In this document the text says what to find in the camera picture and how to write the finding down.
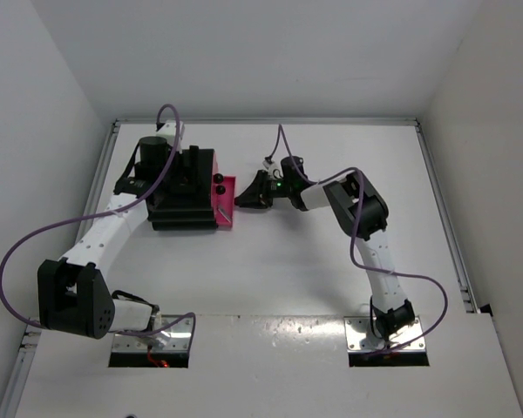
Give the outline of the black drawer cabinet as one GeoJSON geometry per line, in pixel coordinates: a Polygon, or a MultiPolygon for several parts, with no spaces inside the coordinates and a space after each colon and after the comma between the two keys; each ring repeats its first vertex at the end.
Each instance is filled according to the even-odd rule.
{"type": "Polygon", "coordinates": [[[169,172],[147,199],[155,231],[213,231],[214,150],[192,145],[175,156],[169,172]]]}

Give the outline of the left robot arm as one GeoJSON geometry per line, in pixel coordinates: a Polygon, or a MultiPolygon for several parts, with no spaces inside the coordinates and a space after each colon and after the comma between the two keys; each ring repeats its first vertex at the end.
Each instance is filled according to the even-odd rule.
{"type": "Polygon", "coordinates": [[[48,330],[101,339],[108,333],[151,335],[161,328],[158,305],[110,290],[112,264],[143,224],[155,231],[217,227],[213,149],[180,147],[174,135],[141,138],[105,210],[82,239],[37,270],[40,324],[48,330]]]}

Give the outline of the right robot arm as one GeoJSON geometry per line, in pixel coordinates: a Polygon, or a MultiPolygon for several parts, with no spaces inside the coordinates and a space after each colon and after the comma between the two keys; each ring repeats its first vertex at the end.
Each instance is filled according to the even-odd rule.
{"type": "Polygon", "coordinates": [[[303,159],[283,158],[274,170],[270,161],[255,174],[253,182],[234,199],[240,208],[269,209],[275,199],[288,199],[302,212],[329,208],[351,246],[362,258],[371,289],[373,332],[387,341],[415,320],[408,296],[401,287],[386,236],[388,206],[365,175],[348,170],[344,175],[315,182],[307,178],[303,159]]]}

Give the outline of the black handled scissors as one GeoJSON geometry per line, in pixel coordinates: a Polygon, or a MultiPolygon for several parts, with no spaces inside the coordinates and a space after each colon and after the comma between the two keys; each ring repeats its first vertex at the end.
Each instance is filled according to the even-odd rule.
{"type": "Polygon", "coordinates": [[[228,215],[228,213],[221,207],[218,207],[219,214],[227,221],[231,222],[232,218],[228,215]]]}

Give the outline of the pink bottom drawer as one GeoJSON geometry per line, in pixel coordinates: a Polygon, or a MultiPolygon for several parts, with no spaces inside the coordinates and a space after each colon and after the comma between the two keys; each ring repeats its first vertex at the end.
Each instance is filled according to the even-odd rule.
{"type": "Polygon", "coordinates": [[[215,186],[212,183],[212,207],[214,209],[214,219],[218,228],[230,230],[233,227],[234,223],[234,197],[235,197],[235,177],[234,176],[224,176],[222,184],[226,187],[226,193],[221,196],[213,194],[213,187],[215,186]],[[231,222],[227,222],[218,211],[218,207],[221,206],[228,215],[232,218],[231,222]]]}

